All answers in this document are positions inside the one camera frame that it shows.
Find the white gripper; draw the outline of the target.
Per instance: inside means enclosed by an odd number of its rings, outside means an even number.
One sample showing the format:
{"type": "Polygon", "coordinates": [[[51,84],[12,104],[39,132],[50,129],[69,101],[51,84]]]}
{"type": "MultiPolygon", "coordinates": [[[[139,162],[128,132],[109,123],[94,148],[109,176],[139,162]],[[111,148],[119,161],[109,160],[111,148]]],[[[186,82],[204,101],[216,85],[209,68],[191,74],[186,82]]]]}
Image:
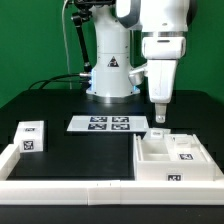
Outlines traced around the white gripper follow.
{"type": "Polygon", "coordinates": [[[177,64],[185,50],[184,37],[144,37],[142,40],[142,54],[147,60],[149,96],[156,103],[157,123],[166,121],[166,104],[171,100],[177,64]]]}

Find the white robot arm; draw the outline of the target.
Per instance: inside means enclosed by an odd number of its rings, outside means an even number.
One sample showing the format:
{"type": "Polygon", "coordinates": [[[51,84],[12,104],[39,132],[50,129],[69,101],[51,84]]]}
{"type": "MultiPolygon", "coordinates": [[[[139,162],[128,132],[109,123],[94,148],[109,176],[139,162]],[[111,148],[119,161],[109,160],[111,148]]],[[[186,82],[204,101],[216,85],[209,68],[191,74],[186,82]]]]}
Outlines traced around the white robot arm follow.
{"type": "Polygon", "coordinates": [[[97,62],[87,93],[105,103],[124,101],[148,81],[155,120],[166,120],[178,61],[186,52],[184,33],[196,0],[115,0],[92,8],[97,62]]]}

